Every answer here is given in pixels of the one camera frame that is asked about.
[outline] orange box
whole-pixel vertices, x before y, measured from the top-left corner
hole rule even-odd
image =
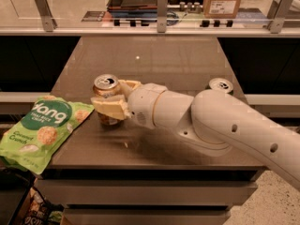
[[[234,19],[241,0],[204,0],[203,13],[205,18]]]

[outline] logo on bag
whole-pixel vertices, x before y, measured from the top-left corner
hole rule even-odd
[[[21,121],[22,125],[31,130],[41,127],[61,127],[72,115],[72,108],[64,101],[41,100]]]

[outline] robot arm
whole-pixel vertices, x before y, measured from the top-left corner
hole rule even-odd
[[[149,83],[131,93],[128,106],[139,126],[170,128],[208,156],[237,147],[300,190],[300,135],[229,94],[204,90],[192,97]]]

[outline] speckled floor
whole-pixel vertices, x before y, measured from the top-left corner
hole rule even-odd
[[[242,205],[232,208],[224,225],[299,225],[300,192],[279,176],[266,171],[259,188]]]

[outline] chip bag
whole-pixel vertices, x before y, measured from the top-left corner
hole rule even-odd
[[[41,174],[54,152],[94,110],[93,105],[66,102],[60,97],[40,97],[20,122],[0,142],[0,156],[9,167]]]

